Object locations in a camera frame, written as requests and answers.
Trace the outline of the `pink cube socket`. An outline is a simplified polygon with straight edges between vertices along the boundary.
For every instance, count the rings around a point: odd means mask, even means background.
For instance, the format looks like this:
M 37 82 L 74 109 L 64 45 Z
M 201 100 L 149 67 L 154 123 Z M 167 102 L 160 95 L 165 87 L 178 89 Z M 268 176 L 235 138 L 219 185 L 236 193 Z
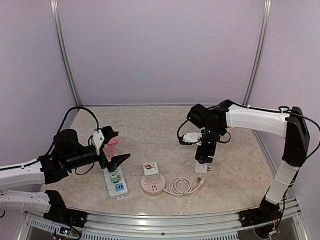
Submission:
M 110 162 L 112 160 L 112 157 L 117 155 L 117 150 L 116 150 L 115 145 L 105 146 L 103 148 L 103 152 L 104 152 L 108 162 Z

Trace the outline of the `pink plug adapter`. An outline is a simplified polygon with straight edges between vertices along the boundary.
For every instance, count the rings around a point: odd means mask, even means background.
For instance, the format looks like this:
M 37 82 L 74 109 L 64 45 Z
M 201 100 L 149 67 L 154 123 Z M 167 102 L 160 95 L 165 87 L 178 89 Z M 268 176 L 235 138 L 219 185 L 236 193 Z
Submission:
M 115 147 L 118 144 L 119 144 L 119 137 L 115 136 L 105 145 L 105 147 L 111 148 L 111 147 Z

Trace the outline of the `white plug adapter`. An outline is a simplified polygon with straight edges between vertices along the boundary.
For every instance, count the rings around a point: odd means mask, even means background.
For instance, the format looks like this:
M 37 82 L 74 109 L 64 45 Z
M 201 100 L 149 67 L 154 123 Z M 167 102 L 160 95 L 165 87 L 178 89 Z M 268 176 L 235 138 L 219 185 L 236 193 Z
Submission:
M 198 163 L 197 161 L 195 162 L 194 172 L 196 174 L 207 174 L 210 171 L 211 167 L 208 163 Z

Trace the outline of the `green plug adapter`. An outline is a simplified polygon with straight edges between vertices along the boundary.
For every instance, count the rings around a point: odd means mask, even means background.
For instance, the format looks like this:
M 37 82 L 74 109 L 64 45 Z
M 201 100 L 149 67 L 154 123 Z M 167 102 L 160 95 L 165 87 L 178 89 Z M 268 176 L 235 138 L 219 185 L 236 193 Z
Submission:
M 120 181 L 120 177 L 119 177 L 117 169 L 115 171 L 110 172 L 109 177 L 110 177 L 110 180 L 113 184 L 116 184 Z

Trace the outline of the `white multicolour power strip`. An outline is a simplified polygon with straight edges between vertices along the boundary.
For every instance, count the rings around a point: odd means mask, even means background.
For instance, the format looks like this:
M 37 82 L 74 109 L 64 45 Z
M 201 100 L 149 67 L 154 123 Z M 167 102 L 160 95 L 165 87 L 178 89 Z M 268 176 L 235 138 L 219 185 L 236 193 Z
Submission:
M 111 199 L 122 200 L 129 194 L 122 168 L 119 166 L 115 171 L 103 170 L 107 192 Z

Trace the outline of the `white cube socket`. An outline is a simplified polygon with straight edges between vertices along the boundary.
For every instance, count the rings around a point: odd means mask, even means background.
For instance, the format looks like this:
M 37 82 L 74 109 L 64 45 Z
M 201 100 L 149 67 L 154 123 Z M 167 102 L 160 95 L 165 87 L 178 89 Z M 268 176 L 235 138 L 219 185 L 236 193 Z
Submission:
M 157 181 L 160 179 L 158 164 L 155 161 L 144 163 L 143 173 L 147 182 Z

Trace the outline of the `pink round socket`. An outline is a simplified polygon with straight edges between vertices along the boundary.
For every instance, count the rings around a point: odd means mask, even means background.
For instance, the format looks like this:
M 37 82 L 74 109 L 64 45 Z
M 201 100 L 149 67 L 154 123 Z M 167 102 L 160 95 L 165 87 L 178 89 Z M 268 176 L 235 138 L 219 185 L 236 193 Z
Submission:
M 158 180 L 147 181 L 143 176 L 140 180 L 142 191 L 149 196 L 160 195 L 166 186 L 166 179 L 163 174 L 159 174 Z

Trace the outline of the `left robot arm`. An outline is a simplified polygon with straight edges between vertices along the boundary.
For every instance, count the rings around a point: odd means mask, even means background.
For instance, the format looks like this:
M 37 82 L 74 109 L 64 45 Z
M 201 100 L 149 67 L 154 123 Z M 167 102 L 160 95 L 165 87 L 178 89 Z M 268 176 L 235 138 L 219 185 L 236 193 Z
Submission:
M 131 155 L 113 156 L 104 153 L 104 146 L 118 136 L 110 126 L 97 129 L 92 143 L 82 145 L 76 130 L 68 128 L 53 137 L 53 150 L 31 161 L 2 166 L 0 168 L 0 209 L 7 211 L 38 212 L 49 220 L 66 222 L 76 214 L 67 208 L 56 190 L 24 192 L 17 187 L 50 185 L 69 176 L 73 170 L 99 163 L 101 169 L 114 171 Z

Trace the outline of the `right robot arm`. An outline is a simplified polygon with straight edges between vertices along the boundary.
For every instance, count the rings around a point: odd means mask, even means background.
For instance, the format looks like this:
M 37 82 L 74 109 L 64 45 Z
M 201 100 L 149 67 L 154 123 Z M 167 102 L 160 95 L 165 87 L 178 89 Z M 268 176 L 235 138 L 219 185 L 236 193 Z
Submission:
M 255 212 L 260 222 L 268 221 L 307 160 L 310 134 L 301 109 L 283 106 L 278 110 L 258 108 L 227 99 L 212 108 L 194 105 L 186 120 L 201 132 L 186 133 L 179 138 L 179 142 L 182 145 L 197 145 L 195 160 L 200 164 L 213 162 L 217 143 L 227 134 L 228 128 L 250 129 L 285 139 L 282 162 Z

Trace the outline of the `small circuit board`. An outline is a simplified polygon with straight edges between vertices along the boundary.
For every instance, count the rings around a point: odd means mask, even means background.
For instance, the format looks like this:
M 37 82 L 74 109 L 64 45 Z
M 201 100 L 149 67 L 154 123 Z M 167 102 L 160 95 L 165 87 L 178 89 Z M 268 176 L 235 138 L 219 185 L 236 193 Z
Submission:
M 71 233 L 71 229 L 69 227 L 61 226 L 59 229 L 59 234 L 63 236 L 69 236 Z

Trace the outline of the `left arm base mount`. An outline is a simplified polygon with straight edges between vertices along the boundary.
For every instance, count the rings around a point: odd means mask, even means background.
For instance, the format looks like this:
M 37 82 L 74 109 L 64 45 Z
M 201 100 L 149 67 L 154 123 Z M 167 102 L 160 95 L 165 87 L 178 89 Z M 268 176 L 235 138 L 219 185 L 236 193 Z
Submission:
M 43 214 L 43 218 L 46 220 L 79 228 L 85 226 L 87 217 L 87 212 L 69 208 L 66 208 L 65 210 L 50 211 Z

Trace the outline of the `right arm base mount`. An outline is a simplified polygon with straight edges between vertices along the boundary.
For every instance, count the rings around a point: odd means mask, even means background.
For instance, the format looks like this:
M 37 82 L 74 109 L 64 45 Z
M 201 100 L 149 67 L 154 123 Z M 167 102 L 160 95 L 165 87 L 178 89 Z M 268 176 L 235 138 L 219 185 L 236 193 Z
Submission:
M 250 208 L 242 210 L 238 213 L 242 227 L 249 227 L 267 223 L 276 219 L 280 219 L 282 213 L 280 210 L 273 212 L 264 208 Z

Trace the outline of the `aluminium front rail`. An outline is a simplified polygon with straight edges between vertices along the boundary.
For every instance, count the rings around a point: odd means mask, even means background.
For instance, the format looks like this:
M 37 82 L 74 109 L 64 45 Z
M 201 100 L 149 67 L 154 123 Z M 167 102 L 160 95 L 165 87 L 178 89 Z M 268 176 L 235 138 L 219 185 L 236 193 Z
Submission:
M 270 240 L 308 240 L 308 232 L 296 199 L 280 204 L 284 213 L 276 220 L 244 224 L 239 210 L 194 215 L 128 215 L 89 212 L 83 240 L 261 240 L 267 227 L 276 227 Z

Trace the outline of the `left aluminium frame post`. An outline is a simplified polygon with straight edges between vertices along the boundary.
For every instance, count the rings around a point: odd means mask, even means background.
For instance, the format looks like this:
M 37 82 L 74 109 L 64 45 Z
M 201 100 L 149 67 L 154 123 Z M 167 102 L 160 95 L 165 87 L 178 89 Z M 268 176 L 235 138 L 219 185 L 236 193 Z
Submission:
M 81 98 L 79 96 L 76 83 L 74 80 L 74 76 L 71 70 L 71 65 L 67 53 L 67 48 L 64 40 L 64 34 L 63 34 L 63 27 L 62 22 L 60 18 L 60 11 L 59 11 L 59 3 L 57 0 L 50 0 L 50 8 L 51 8 L 51 14 L 52 14 L 52 20 L 53 20 L 53 26 L 57 38 L 57 45 L 59 48 L 60 56 L 62 65 L 64 68 L 64 72 L 66 75 L 66 80 L 70 88 L 71 96 L 74 101 L 74 104 L 76 106 L 82 106 Z

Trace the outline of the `aluminium frame post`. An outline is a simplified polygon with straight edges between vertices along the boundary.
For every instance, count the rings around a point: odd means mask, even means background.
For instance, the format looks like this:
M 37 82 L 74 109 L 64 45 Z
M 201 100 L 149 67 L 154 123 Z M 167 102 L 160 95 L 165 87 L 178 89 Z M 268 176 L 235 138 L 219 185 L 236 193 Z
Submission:
M 245 91 L 243 104 L 247 105 L 250 103 L 250 99 L 252 97 L 254 86 L 257 80 L 258 72 L 260 63 L 263 56 L 264 46 L 266 42 L 266 37 L 268 33 L 268 25 L 270 20 L 270 13 L 271 13 L 271 6 L 272 1 L 271 0 L 265 0 L 263 5 L 263 11 L 262 11 L 262 17 L 261 17 L 261 24 L 260 24 L 260 30 L 258 34 L 257 39 L 257 46 L 253 58 L 252 68 L 249 75 L 248 85 Z
M 62 22 L 60 18 L 60 11 L 59 11 L 59 3 L 57 0 L 50 0 L 50 8 L 51 8 L 51 14 L 52 14 L 52 20 L 53 20 L 53 26 L 57 38 L 57 45 L 59 48 L 60 56 L 62 65 L 64 68 L 64 72 L 66 75 L 66 80 L 70 88 L 71 96 L 74 101 L 74 104 L 76 106 L 82 106 L 81 98 L 79 96 L 76 83 L 74 80 L 74 76 L 71 70 L 71 65 L 67 53 L 67 48 L 64 40 L 64 34 L 63 34 L 63 27 Z

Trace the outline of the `right aluminium frame post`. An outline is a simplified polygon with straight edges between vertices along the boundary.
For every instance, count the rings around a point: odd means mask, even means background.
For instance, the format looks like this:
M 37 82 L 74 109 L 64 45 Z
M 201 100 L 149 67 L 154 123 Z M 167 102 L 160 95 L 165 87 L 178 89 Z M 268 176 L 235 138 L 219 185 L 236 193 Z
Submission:
M 248 85 L 245 91 L 243 104 L 247 105 L 250 103 L 250 99 L 252 97 L 254 86 L 257 80 L 258 72 L 260 63 L 263 56 L 264 46 L 266 42 L 266 37 L 268 33 L 268 25 L 270 20 L 270 13 L 271 13 L 271 6 L 272 1 L 271 0 L 265 0 L 263 5 L 263 11 L 262 11 L 262 17 L 261 17 L 261 24 L 260 24 L 260 30 L 258 34 L 257 39 L 257 46 L 253 58 L 252 68 L 249 75 Z

